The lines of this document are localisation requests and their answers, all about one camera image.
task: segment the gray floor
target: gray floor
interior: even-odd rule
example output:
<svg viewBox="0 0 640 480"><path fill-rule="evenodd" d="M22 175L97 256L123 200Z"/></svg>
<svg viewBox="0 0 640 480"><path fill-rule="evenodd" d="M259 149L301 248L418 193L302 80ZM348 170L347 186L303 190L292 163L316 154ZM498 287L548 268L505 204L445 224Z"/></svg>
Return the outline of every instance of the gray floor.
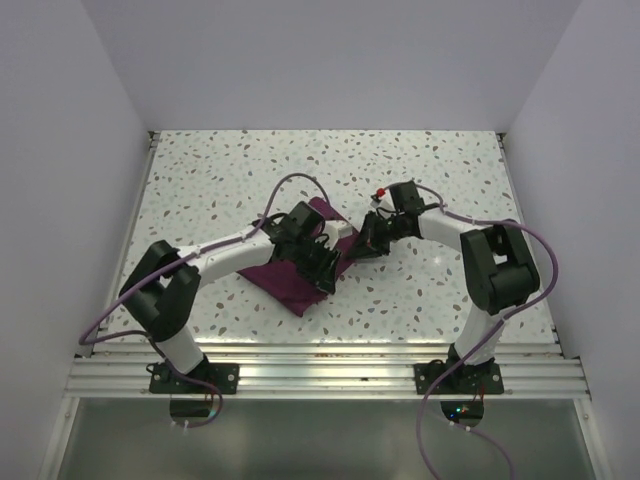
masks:
<svg viewBox="0 0 640 480"><path fill-rule="evenodd" d="M166 400L83 401L61 479L424 479L417 402L231 400L213 425L171 430ZM439 405L430 404L432 412ZM508 478L482 439L427 416L427 450L445 479ZM491 400L480 427L518 479L593 478L570 401Z"/></svg>

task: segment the white wall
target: white wall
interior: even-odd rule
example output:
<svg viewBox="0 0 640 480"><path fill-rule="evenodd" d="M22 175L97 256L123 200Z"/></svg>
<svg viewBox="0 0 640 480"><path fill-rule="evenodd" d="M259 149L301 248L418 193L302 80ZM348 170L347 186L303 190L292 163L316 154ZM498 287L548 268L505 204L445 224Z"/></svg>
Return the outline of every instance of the white wall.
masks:
<svg viewBox="0 0 640 480"><path fill-rule="evenodd" d="M0 470L35 478L146 132L79 0L0 6Z"/></svg>
<svg viewBox="0 0 640 480"><path fill-rule="evenodd" d="M505 131L579 0L83 0L150 128Z"/></svg>
<svg viewBox="0 0 640 480"><path fill-rule="evenodd" d="M582 2L507 147L525 218L559 254L565 350L619 478L640 478L640 3Z"/></svg>

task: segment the fabric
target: fabric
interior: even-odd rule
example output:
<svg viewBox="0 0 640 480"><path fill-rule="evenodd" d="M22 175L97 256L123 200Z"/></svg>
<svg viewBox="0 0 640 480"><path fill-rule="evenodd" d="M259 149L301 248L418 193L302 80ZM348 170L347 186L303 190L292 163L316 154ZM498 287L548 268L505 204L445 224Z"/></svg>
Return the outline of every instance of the fabric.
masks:
<svg viewBox="0 0 640 480"><path fill-rule="evenodd" d="M344 220L344 217L321 198L312 198L309 201L309 205L315 208L325 220ZM357 236L358 232L354 229L353 234L340 239L336 247L341 252L346 253ZM342 255L336 269L337 275L340 276L353 263L352 260L346 259L346 255ZM304 311L311 305L324 300L328 296L300 277L296 273L296 266L289 261L251 267L238 273L251 283L262 288L298 317L302 317Z"/></svg>

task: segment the white speckled surface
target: white speckled surface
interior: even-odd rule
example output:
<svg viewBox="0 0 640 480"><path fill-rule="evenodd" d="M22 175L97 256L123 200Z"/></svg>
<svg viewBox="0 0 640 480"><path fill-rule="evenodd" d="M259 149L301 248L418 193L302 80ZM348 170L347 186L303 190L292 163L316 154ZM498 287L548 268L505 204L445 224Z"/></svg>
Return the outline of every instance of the white speckled surface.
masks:
<svg viewBox="0 0 640 480"><path fill-rule="evenodd" d="M377 187L411 178L439 191L458 213L518 218L493 132L165 131L123 280L157 240L186 245L238 231L263 210L277 180L296 171L315 175L357 227ZM295 180L272 213L316 195L313 184ZM336 295L303 318L231 275L199 292L189 325L201 341L450 343L468 308L458 254L411 239L389 257L351 267ZM109 331L135 326L121 309ZM502 341L553 343L546 303L514 317Z"/></svg>

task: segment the black mounting plate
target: black mounting plate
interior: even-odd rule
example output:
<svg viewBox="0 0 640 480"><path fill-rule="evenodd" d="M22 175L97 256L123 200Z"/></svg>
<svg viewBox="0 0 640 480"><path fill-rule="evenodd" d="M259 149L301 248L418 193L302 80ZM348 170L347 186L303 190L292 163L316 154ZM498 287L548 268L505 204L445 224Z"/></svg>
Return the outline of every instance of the black mounting plate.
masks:
<svg viewBox="0 0 640 480"><path fill-rule="evenodd" d="M205 387L177 379L164 363L147 365L147 372L151 374L149 393L170 395L210 393ZM208 381L224 395L236 393L240 378L239 373L240 365L237 363L210 363L208 365Z"/></svg>
<svg viewBox="0 0 640 480"><path fill-rule="evenodd" d="M429 386L447 368L449 367L439 360L430 363L416 363L413 366L416 393L418 395L427 393ZM471 373L461 377L456 375L458 371L459 369L440 382L433 391L433 395L476 395L480 393L482 387L484 387L484 395L501 395L504 393L500 366L495 362L491 363L488 372L485 370L482 373Z"/></svg>

